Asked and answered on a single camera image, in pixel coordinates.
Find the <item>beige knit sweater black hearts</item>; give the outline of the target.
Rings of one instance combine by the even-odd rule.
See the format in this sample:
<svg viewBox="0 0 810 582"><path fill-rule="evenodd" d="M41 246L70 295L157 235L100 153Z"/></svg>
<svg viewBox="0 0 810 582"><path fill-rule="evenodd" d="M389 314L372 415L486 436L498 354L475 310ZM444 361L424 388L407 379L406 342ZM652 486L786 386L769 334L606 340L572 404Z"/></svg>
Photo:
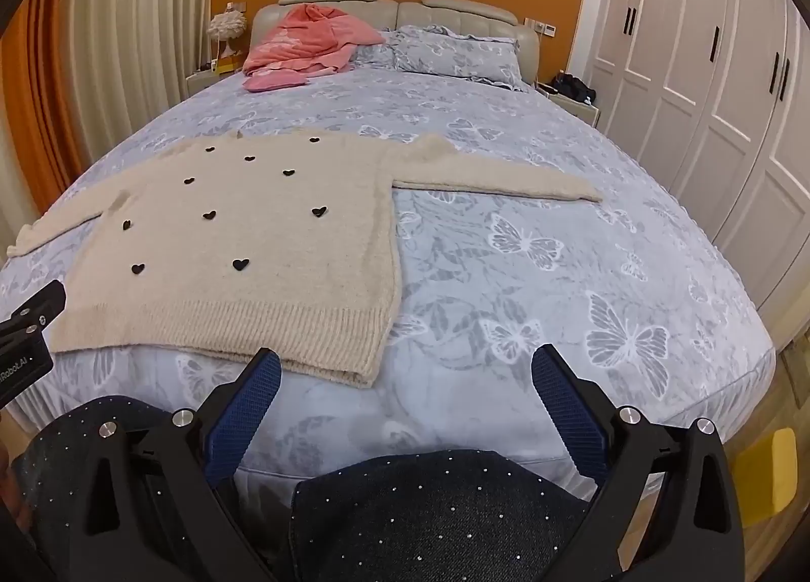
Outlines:
<svg viewBox="0 0 810 582"><path fill-rule="evenodd" d="M158 346L371 386L401 305L398 188L596 201L560 170L346 132L198 137L81 189L10 257L80 225L55 352Z"/></svg>

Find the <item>yellow stool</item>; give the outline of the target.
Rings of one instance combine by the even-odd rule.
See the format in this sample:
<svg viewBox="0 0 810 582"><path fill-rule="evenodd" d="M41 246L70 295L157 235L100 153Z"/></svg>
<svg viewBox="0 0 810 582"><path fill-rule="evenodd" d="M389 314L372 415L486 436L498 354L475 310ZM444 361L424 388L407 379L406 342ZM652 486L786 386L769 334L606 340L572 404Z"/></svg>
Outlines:
<svg viewBox="0 0 810 582"><path fill-rule="evenodd" d="M732 479L744 528L766 522L787 508L798 490L798 446L785 427L759 438L732 462Z"/></svg>

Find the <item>bed with butterfly duvet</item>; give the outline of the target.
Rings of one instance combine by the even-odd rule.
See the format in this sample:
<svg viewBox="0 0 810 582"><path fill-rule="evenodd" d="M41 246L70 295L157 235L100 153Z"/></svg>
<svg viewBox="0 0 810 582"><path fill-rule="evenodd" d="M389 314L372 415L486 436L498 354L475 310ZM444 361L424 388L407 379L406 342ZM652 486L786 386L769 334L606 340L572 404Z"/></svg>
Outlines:
<svg viewBox="0 0 810 582"><path fill-rule="evenodd" d="M91 185L185 137L331 129L461 150L588 179L600 203L395 194L401 313L368 390L287 373L240 467L285 493L368 458L495 450L573 493L578 476L530 380L551 343L579 376L655 423L743 428L775 374L746 288L702 228L596 129L537 92L401 73L380 55L307 86L250 94L229 77L133 133Z"/></svg>

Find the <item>dark sparkly jeans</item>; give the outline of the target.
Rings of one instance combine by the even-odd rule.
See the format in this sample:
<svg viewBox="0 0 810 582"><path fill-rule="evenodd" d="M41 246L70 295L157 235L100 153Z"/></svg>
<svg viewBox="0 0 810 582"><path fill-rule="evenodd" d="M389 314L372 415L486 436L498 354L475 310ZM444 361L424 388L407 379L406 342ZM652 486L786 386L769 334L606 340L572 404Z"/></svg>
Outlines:
<svg viewBox="0 0 810 582"><path fill-rule="evenodd" d="M18 457L2 457L2 499L58 574L84 458L106 421L164 424L168 412L103 397L54 420ZM588 513L583 499L497 453L453 450L374 458L241 498L236 520L280 580L535 580Z"/></svg>

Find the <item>orange curtain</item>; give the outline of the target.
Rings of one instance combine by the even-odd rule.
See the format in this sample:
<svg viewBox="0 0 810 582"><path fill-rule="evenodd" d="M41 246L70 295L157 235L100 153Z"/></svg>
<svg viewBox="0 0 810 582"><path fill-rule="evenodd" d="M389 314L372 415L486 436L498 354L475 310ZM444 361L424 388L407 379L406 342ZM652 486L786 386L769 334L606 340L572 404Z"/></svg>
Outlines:
<svg viewBox="0 0 810 582"><path fill-rule="evenodd" d="M89 165L67 77L68 5L69 0L23 0L2 36L12 146L40 213Z"/></svg>

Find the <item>left white nightstand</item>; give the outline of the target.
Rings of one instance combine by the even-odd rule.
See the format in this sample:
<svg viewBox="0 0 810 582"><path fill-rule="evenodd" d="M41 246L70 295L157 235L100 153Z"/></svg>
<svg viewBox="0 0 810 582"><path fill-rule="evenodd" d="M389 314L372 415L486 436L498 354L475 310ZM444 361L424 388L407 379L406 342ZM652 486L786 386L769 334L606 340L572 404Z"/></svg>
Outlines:
<svg viewBox="0 0 810 582"><path fill-rule="evenodd" d="M189 96L194 96L206 90L218 81L231 77L235 73L241 71L241 67L245 62L243 54L233 54L229 57L222 57L214 59L214 61L206 63L197 71L194 71L189 76L185 77L185 84L187 84L187 92Z"/></svg>

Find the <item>white nightstand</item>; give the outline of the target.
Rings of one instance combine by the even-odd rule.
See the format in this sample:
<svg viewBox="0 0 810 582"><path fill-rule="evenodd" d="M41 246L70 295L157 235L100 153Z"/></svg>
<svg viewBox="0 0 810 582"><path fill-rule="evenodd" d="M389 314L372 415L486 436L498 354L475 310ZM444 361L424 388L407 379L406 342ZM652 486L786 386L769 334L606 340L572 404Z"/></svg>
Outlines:
<svg viewBox="0 0 810 582"><path fill-rule="evenodd" d="M554 90L548 84L537 83L536 90L540 94L545 95L550 102L556 103L561 109L565 109L567 113L575 115L577 119L587 123L589 127L596 128L598 120L600 119L600 110L589 102L578 102L578 100L571 99L568 96L560 94L559 91Z"/></svg>
<svg viewBox="0 0 810 582"><path fill-rule="evenodd" d="M241 71L241 67L245 62L243 54L233 54L229 57L222 57L214 59L214 61L206 63L197 71L194 71L189 76L185 77L185 84L187 84L187 92L189 96L194 96L206 90L218 81L231 77L235 73Z"/></svg>

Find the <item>beige pleated curtain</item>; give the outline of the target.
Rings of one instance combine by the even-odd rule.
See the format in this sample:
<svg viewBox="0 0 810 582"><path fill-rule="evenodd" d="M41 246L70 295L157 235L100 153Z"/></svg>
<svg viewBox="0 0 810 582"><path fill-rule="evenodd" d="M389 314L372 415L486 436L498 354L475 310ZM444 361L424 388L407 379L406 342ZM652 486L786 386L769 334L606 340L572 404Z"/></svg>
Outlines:
<svg viewBox="0 0 810 582"><path fill-rule="evenodd" d="M212 55L210 0L67 0L66 15L70 104L91 161L187 99Z"/></svg>

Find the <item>right white nightstand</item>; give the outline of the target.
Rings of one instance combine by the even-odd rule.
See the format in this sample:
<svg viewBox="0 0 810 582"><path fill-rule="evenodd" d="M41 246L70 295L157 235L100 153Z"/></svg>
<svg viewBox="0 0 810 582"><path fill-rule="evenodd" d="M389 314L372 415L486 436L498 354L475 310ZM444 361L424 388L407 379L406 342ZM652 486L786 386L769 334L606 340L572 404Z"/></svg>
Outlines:
<svg viewBox="0 0 810 582"><path fill-rule="evenodd" d="M568 96L560 94L559 91L554 90L548 84L537 83L536 90L540 94L545 95L550 102L556 103L561 109L565 109L567 113L575 115L577 119L587 123L589 127L596 128L598 120L600 119L600 110L589 102L578 102L578 100L571 99Z"/></svg>

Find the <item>pink garment on bed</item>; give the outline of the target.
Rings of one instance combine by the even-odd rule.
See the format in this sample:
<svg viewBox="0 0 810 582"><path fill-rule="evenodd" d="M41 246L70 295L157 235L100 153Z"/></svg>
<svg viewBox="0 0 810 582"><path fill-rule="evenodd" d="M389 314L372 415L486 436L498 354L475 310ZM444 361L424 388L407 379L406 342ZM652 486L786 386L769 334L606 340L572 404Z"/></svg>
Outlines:
<svg viewBox="0 0 810 582"><path fill-rule="evenodd" d="M331 6L295 6L251 48L243 88L265 92L304 86L312 77L341 73L358 47L384 37L372 25Z"/></svg>

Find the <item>black item on nightstand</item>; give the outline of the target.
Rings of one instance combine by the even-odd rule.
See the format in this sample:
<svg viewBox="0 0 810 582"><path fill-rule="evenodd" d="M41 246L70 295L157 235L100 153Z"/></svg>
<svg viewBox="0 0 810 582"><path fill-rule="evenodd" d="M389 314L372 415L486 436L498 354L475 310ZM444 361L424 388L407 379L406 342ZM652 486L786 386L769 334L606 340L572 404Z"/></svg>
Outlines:
<svg viewBox="0 0 810 582"><path fill-rule="evenodd" d="M585 84L579 77L569 73L557 73L549 83L558 94L579 103L596 104L596 91Z"/></svg>

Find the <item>butterfly print pillow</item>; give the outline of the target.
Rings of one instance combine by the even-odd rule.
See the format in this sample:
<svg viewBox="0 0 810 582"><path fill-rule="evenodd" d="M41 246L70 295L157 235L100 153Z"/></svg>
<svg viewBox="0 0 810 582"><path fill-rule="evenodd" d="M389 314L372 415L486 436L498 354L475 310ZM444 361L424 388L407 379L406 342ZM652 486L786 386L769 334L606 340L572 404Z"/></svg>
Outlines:
<svg viewBox="0 0 810 582"><path fill-rule="evenodd" d="M452 32L443 25L405 25L383 32L383 43L355 48L353 69L370 67L453 77L474 83L527 92L514 38Z"/></svg>

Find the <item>beige padded headboard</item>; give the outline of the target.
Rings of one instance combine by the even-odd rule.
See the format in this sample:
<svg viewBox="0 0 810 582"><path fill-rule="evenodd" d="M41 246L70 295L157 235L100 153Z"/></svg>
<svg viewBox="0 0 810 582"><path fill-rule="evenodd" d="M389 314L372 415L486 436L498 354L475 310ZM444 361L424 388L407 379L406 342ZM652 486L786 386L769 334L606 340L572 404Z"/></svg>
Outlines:
<svg viewBox="0 0 810 582"><path fill-rule="evenodd" d="M354 15L376 29L398 29L403 25L442 25L459 34L509 37L517 41L517 62L526 83L533 84L540 69L540 40L536 32L522 25L515 14L500 7L467 0L279 0L261 7L251 22L250 50L294 6L318 3Z"/></svg>

